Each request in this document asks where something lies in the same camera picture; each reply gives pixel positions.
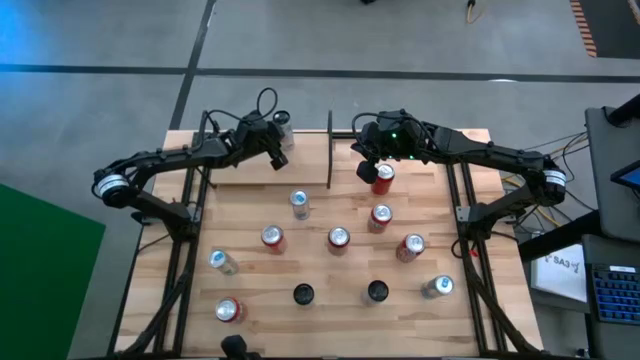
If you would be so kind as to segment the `small display screen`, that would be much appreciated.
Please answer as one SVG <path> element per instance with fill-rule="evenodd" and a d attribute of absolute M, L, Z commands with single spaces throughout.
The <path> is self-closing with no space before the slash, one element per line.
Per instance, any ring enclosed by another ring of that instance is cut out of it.
<path fill-rule="evenodd" d="M 611 174 L 610 180 L 640 192 L 640 160 L 615 171 Z"/>

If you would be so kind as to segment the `white SA3 label sheet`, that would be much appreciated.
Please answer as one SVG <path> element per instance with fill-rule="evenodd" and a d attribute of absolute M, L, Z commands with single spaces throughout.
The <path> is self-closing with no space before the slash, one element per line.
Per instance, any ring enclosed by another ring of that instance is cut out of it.
<path fill-rule="evenodd" d="M 587 302 L 586 268 L 580 244 L 535 259 L 530 265 L 534 289 Z"/>

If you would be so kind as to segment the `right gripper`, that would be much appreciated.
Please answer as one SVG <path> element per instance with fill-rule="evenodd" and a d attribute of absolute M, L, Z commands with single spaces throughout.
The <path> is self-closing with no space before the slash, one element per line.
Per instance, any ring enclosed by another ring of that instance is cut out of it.
<path fill-rule="evenodd" d="M 379 161 L 420 160 L 429 150 L 432 138 L 425 123 L 404 109 L 359 113 L 352 119 L 351 127 L 355 138 L 351 149 L 364 157 L 356 175 L 367 184 L 376 181 Z"/>

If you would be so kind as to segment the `slim silver blue can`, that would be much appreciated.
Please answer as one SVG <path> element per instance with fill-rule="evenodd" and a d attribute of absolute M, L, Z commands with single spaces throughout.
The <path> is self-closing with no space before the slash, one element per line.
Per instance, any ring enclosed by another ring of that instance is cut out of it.
<path fill-rule="evenodd" d="M 309 218 L 309 196 L 304 190 L 294 190 L 290 195 L 290 203 L 296 219 L 306 220 Z"/>
<path fill-rule="evenodd" d="M 423 283 L 420 292 L 425 299 L 435 299 L 442 296 L 449 296 L 453 293 L 454 281 L 448 275 L 438 275 L 433 279 Z"/>
<path fill-rule="evenodd" d="M 224 250 L 214 249 L 209 255 L 209 266 L 224 275 L 234 275 L 239 271 L 237 262 Z"/>

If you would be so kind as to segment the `red cola can black script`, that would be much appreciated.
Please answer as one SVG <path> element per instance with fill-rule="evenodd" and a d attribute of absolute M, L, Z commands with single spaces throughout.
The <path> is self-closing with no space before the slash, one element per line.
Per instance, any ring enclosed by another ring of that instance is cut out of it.
<path fill-rule="evenodd" d="M 327 239 L 327 247 L 332 255 L 342 256 L 347 252 L 350 242 L 350 233 L 346 228 L 341 226 L 332 228 L 328 233 Z"/>
<path fill-rule="evenodd" d="M 374 183 L 371 185 L 371 191 L 375 195 L 385 195 L 389 192 L 395 178 L 395 170 L 387 163 L 380 164 L 377 170 L 378 174 Z"/>

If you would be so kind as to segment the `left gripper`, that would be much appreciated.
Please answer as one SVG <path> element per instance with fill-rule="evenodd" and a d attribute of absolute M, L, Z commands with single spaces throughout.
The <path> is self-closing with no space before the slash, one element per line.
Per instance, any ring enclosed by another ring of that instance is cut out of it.
<path fill-rule="evenodd" d="M 240 147 L 239 162 L 267 153 L 274 170 L 283 168 L 288 164 L 282 151 L 283 138 L 284 132 L 277 123 L 265 120 L 257 112 L 249 113 L 241 118 L 234 133 L 235 142 Z"/>

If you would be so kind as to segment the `black aluminium rig frame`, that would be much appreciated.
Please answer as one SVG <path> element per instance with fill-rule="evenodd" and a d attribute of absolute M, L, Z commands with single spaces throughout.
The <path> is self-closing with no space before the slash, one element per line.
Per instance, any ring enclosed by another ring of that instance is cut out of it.
<path fill-rule="evenodd" d="M 356 175 L 360 156 L 347 139 L 333 140 L 331 189 L 311 185 L 216 185 L 195 180 L 204 192 L 202 227 L 197 246 L 175 245 L 163 226 L 147 227 L 141 237 L 124 312 L 116 331 L 117 350 L 131 346 L 162 300 L 167 275 L 179 275 L 194 260 L 187 306 L 174 307 L 167 319 L 163 348 L 185 357 L 218 357 L 221 341 L 242 336 L 252 352 L 280 357 L 440 357 L 475 356 L 474 332 L 464 270 L 450 251 L 457 229 L 446 170 L 418 161 L 395 164 L 391 190 L 383 197 Z M 294 217 L 290 195 L 304 190 L 310 216 Z M 384 233 L 368 231 L 371 209 L 383 202 L 394 213 Z M 262 230 L 277 225 L 287 249 L 273 254 L 261 241 Z M 328 250 L 328 233 L 336 227 L 350 233 L 347 252 Z M 396 248 L 417 233 L 425 251 L 404 263 Z M 209 266 L 214 249 L 238 264 L 234 275 Z M 438 275 L 454 281 L 453 293 L 422 297 L 421 285 Z M 388 298 L 366 306 L 363 289 L 384 281 Z M 300 283 L 315 290 L 311 306 L 294 302 Z M 215 315 L 225 297 L 247 310 L 241 323 L 224 323 Z"/>

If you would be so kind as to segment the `dark grey desk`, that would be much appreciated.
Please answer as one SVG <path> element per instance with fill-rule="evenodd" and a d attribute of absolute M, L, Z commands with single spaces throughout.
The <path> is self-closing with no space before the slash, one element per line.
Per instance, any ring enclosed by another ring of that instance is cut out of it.
<path fill-rule="evenodd" d="M 640 245 L 595 235 L 583 236 L 582 245 L 586 270 L 588 264 L 640 267 Z M 591 357 L 597 360 L 640 360 L 640 326 L 600 322 L 590 305 L 586 326 Z"/>

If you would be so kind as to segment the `Celsius can black lid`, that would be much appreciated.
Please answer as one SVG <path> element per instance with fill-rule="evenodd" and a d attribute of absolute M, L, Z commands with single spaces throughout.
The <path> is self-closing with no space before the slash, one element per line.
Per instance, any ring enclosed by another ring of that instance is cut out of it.
<path fill-rule="evenodd" d="M 281 139 L 281 145 L 284 151 L 292 150 L 295 146 L 294 135 L 291 126 L 291 116 L 285 110 L 274 113 L 272 121 L 276 123 L 282 130 L 284 136 Z"/>
<path fill-rule="evenodd" d="M 363 289 L 361 300 L 366 306 L 375 306 L 384 302 L 388 296 L 387 284 L 382 280 L 373 280 Z"/>
<path fill-rule="evenodd" d="M 315 290 L 310 284 L 300 283 L 293 290 L 294 302 L 299 306 L 311 306 L 314 298 Z"/>

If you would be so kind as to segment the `black monitor pole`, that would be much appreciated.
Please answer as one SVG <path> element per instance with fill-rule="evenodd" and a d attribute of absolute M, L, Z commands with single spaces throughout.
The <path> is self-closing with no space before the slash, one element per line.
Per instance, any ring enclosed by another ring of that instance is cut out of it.
<path fill-rule="evenodd" d="M 606 121 L 615 127 L 629 127 L 633 120 L 640 120 L 640 94 L 617 108 L 603 108 Z"/>

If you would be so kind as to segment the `green floor mat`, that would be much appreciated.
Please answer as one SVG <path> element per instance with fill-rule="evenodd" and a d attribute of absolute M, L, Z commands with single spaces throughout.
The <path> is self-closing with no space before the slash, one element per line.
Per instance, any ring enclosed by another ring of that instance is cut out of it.
<path fill-rule="evenodd" d="M 104 232 L 0 184 L 0 360 L 66 360 Z"/>

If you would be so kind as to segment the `black desk bar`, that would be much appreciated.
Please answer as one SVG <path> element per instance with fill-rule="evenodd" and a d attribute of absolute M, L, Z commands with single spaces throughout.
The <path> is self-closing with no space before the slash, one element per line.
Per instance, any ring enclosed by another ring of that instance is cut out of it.
<path fill-rule="evenodd" d="M 538 259 L 580 243 L 585 234 L 602 234 L 598 210 L 591 211 L 559 228 L 520 244 L 518 246 L 520 258 L 524 262 Z"/>

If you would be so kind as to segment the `black shelf divider plate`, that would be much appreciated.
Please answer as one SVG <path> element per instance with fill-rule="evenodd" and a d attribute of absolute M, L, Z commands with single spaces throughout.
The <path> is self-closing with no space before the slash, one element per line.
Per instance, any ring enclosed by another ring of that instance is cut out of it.
<path fill-rule="evenodd" d="M 331 189 L 332 173 L 333 173 L 333 111 L 328 111 L 327 117 L 327 135 L 328 135 L 328 172 L 326 188 Z"/>

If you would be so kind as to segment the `backlit computer keyboard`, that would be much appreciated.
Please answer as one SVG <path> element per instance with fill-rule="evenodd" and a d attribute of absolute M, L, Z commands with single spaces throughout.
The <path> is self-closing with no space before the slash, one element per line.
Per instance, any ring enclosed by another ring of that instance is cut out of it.
<path fill-rule="evenodd" d="M 598 321 L 640 326 L 640 267 L 588 264 L 586 283 Z"/>

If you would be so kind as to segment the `red cola can white script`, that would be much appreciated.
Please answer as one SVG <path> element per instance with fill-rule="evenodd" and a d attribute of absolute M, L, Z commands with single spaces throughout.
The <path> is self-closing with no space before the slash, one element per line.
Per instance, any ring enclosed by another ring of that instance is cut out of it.
<path fill-rule="evenodd" d="M 415 260 L 426 249 L 424 237 L 417 233 L 410 233 L 404 237 L 396 248 L 396 258 L 404 263 Z"/>

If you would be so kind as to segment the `black mat orange striped edge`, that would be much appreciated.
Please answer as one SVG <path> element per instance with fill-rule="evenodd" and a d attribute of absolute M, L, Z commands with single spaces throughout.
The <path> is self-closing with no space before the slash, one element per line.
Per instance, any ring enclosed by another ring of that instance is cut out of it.
<path fill-rule="evenodd" d="M 640 0 L 570 0 L 587 54 L 640 60 Z"/>

